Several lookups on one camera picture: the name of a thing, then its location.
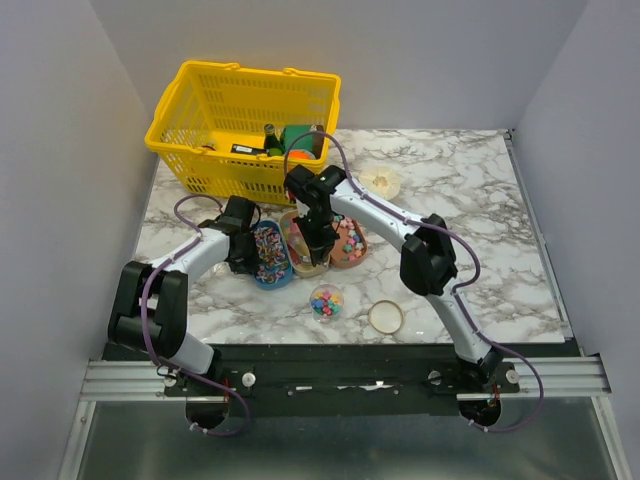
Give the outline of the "pink tray of star candies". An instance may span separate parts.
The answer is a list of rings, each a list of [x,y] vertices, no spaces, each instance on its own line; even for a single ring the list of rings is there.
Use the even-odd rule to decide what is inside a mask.
[[[368,244],[359,224],[344,215],[335,215],[333,226],[339,235],[330,253],[330,265],[347,269],[359,265],[368,252]]]

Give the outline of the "beige tray of gummy candies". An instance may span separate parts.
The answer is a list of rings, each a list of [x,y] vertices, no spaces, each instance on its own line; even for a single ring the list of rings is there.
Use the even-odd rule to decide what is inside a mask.
[[[328,270],[329,264],[327,262],[318,265],[312,264],[309,248],[298,224],[294,221],[297,217],[298,212],[290,210],[282,214],[279,219],[279,227],[284,235],[294,273],[301,278],[318,276]]]

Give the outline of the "blue tray of striped candies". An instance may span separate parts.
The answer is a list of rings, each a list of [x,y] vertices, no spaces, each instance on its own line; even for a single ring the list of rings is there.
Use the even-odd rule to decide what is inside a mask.
[[[293,279],[293,267],[284,235],[279,225],[261,220],[254,229],[259,267],[254,275],[257,286],[271,291],[287,286]]]

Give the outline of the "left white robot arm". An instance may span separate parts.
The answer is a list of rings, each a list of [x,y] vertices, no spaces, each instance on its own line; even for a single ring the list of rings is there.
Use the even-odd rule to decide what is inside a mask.
[[[174,214],[194,230],[190,240],[150,262],[131,261],[121,272],[108,325],[111,342],[145,352],[156,364],[188,371],[187,382],[201,395],[222,380],[212,364],[214,349],[187,332],[187,301],[193,284],[218,264],[235,274],[255,275],[260,258],[254,236],[260,208],[231,196],[214,219],[200,224]]]

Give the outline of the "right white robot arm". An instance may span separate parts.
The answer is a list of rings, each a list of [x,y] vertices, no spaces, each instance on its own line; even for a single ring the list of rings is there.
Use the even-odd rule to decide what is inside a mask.
[[[502,355],[481,338],[461,295],[466,284],[456,281],[452,244],[459,238],[440,216],[422,218],[408,213],[364,190],[338,166],[314,174],[298,165],[286,174],[284,187],[297,202],[296,223],[314,265],[328,260],[339,239],[336,216],[346,216],[376,233],[400,253],[403,284],[426,298],[453,340],[462,384],[480,392],[494,383]]]

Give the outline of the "black rectangular pack in basket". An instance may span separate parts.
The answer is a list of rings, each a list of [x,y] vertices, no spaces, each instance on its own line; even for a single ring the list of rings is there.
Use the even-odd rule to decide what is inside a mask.
[[[267,151],[265,149],[257,148],[257,147],[251,147],[251,146],[247,146],[247,145],[241,145],[241,144],[233,144],[231,146],[231,152],[234,153],[234,154],[254,155],[254,156],[267,153]]]

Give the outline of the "orange ball in basket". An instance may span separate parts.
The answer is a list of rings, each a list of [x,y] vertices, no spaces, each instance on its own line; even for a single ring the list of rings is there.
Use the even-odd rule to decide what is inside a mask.
[[[303,160],[312,160],[314,158],[313,154],[307,150],[292,150],[289,153],[289,157]]]

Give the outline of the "green glass bottle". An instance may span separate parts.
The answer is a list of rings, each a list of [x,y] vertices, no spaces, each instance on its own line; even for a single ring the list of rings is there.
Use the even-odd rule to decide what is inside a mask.
[[[284,147],[277,136],[276,128],[273,124],[264,126],[264,146],[269,156],[282,156]]]

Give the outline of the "wrapped toilet paper roll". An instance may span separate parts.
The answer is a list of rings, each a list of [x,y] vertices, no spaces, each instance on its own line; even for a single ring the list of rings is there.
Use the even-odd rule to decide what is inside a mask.
[[[385,200],[394,199],[401,189],[398,174],[387,166],[368,167],[359,174],[358,180],[367,190]]]

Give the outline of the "clear glass jar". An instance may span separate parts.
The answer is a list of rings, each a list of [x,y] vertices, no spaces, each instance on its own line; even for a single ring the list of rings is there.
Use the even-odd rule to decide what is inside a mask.
[[[343,312],[344,305],[342,290],[331,284],[319,285],[309,297],[313,317],[321,323],[337,320]]]

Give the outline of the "yellow plastic shopping basket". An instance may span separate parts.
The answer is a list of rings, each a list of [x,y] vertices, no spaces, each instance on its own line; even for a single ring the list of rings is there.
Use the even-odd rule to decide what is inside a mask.
[[[303,160],[234,154],[231,146],[263,149],[266,124],[273,124],[278,133],[286,125],[299,124],[319,124],[334,133],[340,89],[340,77],[329,73],[187,61],[163,93],[145,144],[190,193],[286,205],[286,171],[302,164],[318,173],[328,151]],[[215,144],[215,152],[203,148],[209,142]]]

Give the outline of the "green box in basket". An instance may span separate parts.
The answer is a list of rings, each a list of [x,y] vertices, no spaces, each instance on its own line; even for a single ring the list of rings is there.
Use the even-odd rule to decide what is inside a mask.
[[[318,158],[324,144],[322,125],[286,125],[280,135],[280,142],[284,150],[306,150]]]

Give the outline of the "gold rimmed jar lid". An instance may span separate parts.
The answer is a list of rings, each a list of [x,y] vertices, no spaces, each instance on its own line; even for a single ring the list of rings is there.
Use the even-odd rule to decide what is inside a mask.
[[[380,300],[369,309],[368,321],[377,332],[384,335],[393,335],[404,324],[404,312],[395,302]]]

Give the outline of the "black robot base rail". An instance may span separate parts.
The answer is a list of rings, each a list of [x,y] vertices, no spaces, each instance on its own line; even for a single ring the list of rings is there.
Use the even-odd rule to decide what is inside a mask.
[[[142,361],[110,345],[101,361]],[[156,367],[168,387],[188,396],[219,394],[220,402],[181,399],[194,427],[234,429],[246,420],[278,417],[354,417],[428,414],[497,423],[500,392],[517,392],[513,361],[532,372],[534,358],[583,357],[577,343],[511,344],[493,381],[472,385],[450,345],[222,345],[208,380]]]

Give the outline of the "aluminium frame rail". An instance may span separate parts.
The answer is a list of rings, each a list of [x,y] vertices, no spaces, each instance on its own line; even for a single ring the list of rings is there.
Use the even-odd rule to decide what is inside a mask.
[[[534,358],[532,372],[522,361],[515,359],[519,390],[503,390],[500,397],[536,398],[544,388],[546,398],[598,397],[611,393],[611,387],[601,360],[597,357]],[[188,396],[168,392],[164,380],[156,374],[156,367],[147,361],[91,361],[86,368],[80,391],[84,402],[153,402],[181,399],[194,402],[220,402],[219,394]]]

